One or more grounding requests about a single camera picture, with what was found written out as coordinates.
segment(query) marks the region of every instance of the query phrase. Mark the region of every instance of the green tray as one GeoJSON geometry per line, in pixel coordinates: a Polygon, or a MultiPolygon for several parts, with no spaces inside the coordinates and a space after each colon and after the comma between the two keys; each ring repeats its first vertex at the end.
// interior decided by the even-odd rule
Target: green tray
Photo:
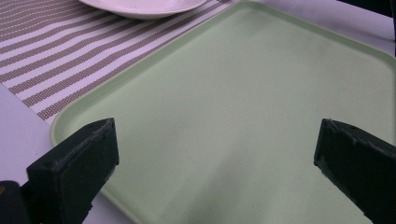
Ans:
{"type": "Polygon", "coordinates": [[[395,143],[395,70],[242,2],[73,102],[51,138],[115,118],[120,166],[103,193],[136,223],[371,223],[313,157],[324,118],[395,143]]]}

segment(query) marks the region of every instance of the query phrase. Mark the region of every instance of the tabletop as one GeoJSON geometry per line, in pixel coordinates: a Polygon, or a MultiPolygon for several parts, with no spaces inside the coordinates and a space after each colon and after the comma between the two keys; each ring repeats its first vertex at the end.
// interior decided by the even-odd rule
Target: tabletop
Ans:
{"type": "MultiPolygon", "coordinates": [[[[236,1],[158,21],[124,19],[78,0],[0,3],[0,178],[23,184],[51,149],[50,125],[66,105],[236,1]]],[[[260,2],[394,53],[392,19],[335,0],[260,2]]],[[[84,223],[131,223],[102,195],[84,223]]]]}

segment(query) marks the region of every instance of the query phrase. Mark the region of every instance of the table surface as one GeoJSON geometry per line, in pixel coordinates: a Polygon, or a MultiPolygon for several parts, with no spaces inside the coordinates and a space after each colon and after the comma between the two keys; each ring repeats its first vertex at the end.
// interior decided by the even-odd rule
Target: table surface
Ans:
{"type": "MultiPolygon", "coordinates": [[[[30,4],[42,1],[26,0],[24,2],[29,2],[30,4]]],[[[60,3],[59,0],[53,0],[51,2],[53,2],[55,5],[57,3],[60,3]]],[[[83,6],[76,0],[64,2],[69,2],[69,4],[72,4],[74,7],[78,6],[78,8],[85,8],[85,10],[90,11],[93,16],[102,15],[101,20],[107,20],[108,22],[112,21],[112,24],[118,24],[119,26],[122,26],[125,24],[131,25],[131,23],[134,23],[133,21],[125,20],[118,16],[113,16],[110,13],[90,9],[83,6]]],[[[144,56],[151,53],[155,49],[159,48],[163,43],[166,43],[177,35],[183,34],[191,27],[199,24],[200,22],[210,18],[213,15],[216,15],[224,8],[230,6],[235,2],[236,0],[233,0],[226,4],[222,4],[215,0],[209,0],[205,5],[195,9],[192,12],[177,15],[164,21],[135,22],[134,27],[129,28],[132,29],[132,31],[136,31],[136,27],[139,26],[145,27],[153,25],[153,23],[157,23],[157,25],[153,25],[154,28],[152,30],[144,31],[142,34],[140,34],[142,38],[140,40],[143,41],[140,43],[143,43],[144,46],[141,48],[143,52],[139,51],[138,55],[144,56]],[[177,24],[179,21],[184,22],[181,22],[177,27],[172,26],[175,23],[177,24]],[[152,34],[152,32],[160,32],[161,30],[169,29],[169,34],[166,33],[160,36],[156,36],[154,39],[151,39],[149,42],[147,42],[147,36],[145,36],[145,34],[152,34]]],[[[393,42],[393,23],[391,18],[361,8],[346,5],[335,0],[261,0],[260,2],[270,7],[274,7],[281,11],[287,12],[303,20],[313,22],[314,24],[335,31],[336,33],[339,33],[341,35],[356,39],[364,44],[383,50],[388,54],[394,53],[395,45],[393,42]]],[[[12,5],[14,3],[14,1],[3,1],[2,3],[0,3],[0,20],[2,20],[4,17],[10,16],[8,10],[13,7],[12,5]]],[[[0,30],[3,30],[5,28],[13,29],[13,27],[9,25],[9,22],[12,21],[3,21],[2,23],[8,23],[8,26],[2,25],[0,26],[0,30]]],[[[20,25],[20,23],[16,23],[13,26],[18,27],[20,25]]],[[[25,31],[18,34],[18,29],[13,32],[17,32],[15,33],[17,35],[13,35],[10,39],[2,39],[1,34],[4,33],[0,33],[0,49],[4,48],[6,45],[9,45],[9,43],[14,44],[15,42],[18,42],[18,40],[21,41],[19,38],[27,34],[25,31]]],[[[25,70],[23,70],[22,68],[26,65],[26,63],[32,64],[33,66],[35,63],[40,61],[40,55],[37,54],[37,52],[29,50],[30,49],[26,47],[20,48],[20,51],[16,51],[15,49],[9,50],[8,52],[15,53],[16,55],[23,55],[23,53],[25,53],[26,55],[31,53],[31,57],[26,57],[27,59],[17,58],[17,62],[14,63],[16,64],[16,68],[10,66],[0,66],[0,78],[4,77],[7,74],[12,75],[12,72],[15,72],[16,70],[18,70],[17,72],[20,73],[20,77],[23,77],[26,74],[29,75],[29,73],[33,73],[32,76],[37,77],[42,73],[48,72],[52,68],[51,67],[50,69],[48,68],[48,70],[42,70],[38,66],[39,69],[35,70],[27,66],[25,70]]],[[[134,53],[136,51],[137,49],[132,49],[131,51],[128,51],[121,56],[119,54],[115,54],[114,57],[116,59],[122,59],[123,57],[129,57],[129,53],[134,53]]],[[[0,56],[0,62],[3,61],[3,57],[4,56],[0,56]]],[[[51,57],[55,57],[52,60],[56,61],[56,57],[59,56],[55,55],[51,57]]],[[[95,63],[99,60],[99,58],[92,58],[93,61],[91,63],[81,63],[80,66],[82,67],[78,68],[76,66],[73,66],[72,68],[80,70],[89,68],[92,63],[95,63]]],[[[105,74],[115,75],[117,74],[117,71],[129,66],[130,64],[135,63],[140,58],[141,57],[137,57],[135,60],[126,61],[119,60],[119,62],[113,66],[113,69],[108,70],[105,74]]],[[[20,84],[18,84],[18,80],[14,81],[14,79],[0,79],[0,81],[2,82],[2,85],[0,85],[0,128],[2,130],[2,132],[0,132],[0,150],[2,152],[0,157],[0,179],[11,179],[18,181],[20,184],[23,184],[27,181],[25,168],[31,162],[35,161],[37,158],[39,158],[41,155],[51,149],[50,125],[53,121],[53,118],[56,116],[59,110],[61,110],[65,105],[72,101],[73,97],[70,96],[73,95],[73,93],[76,91],[66,91],[64,93],[62,93],[62,91],[56,91],[55,93],[53,93],[53,91],[48,91],[46,93],[44,91],[44,87],[41,87],[41,89],[39,89],[40,87],[38,85],[38,89],[35,90],[35,85],[32,85],[32,83],[29,82],[26,83],[28,84],[30,89],[24,89],[23,85],[20,85],[21,82],[20,84]]],[[[55,84],[52,85],[56,86],[56,84],[60,82],[62,81],[58,80],[57,82],[55,82],[55,84]]],[[[83,84],[81,85],[85,85],[85,87],[89,86],[89,88],[94,88],[95,86],[92,85],[92,83],[94,83],[94,81],[92,80],[84,79],[82,83],[83,84]]],[[[76,82],[72,82],[70,84],[70,89],[78,89],[77,91],[80,92],[87,91],[89,88],[84,89],[83,87],[76,85],[76,82]]],[[[132,222],[128,218],[126,218],[115,206],[113,206],[103,195],[99,194],[93,201],[93,209],[87,216],[84,223],[132,222]]]]}

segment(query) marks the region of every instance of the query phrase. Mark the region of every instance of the light green tray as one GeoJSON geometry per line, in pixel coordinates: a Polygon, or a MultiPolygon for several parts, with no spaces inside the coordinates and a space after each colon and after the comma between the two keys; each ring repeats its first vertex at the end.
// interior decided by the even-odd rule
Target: light green tray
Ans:
{"type": "Polygon", "coordinates": [[[313,157],[321,119],[395,143],[390,55],[242,2],[69,105],[54,145],[116,120],[103,193],[136,223],[371,223],[313,157]]]}

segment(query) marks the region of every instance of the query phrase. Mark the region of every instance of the tray surface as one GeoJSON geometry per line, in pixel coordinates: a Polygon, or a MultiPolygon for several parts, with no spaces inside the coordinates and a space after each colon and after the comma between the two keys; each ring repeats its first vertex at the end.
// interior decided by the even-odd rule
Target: tray surface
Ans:
{"type": "Polygon", "coordinates": [[[313,157],[321,119],[395,143],[390,55],[242,2],[64,109],[58,144],[115,118],[103,193],[136,223],[371,223],[313,157]]]}

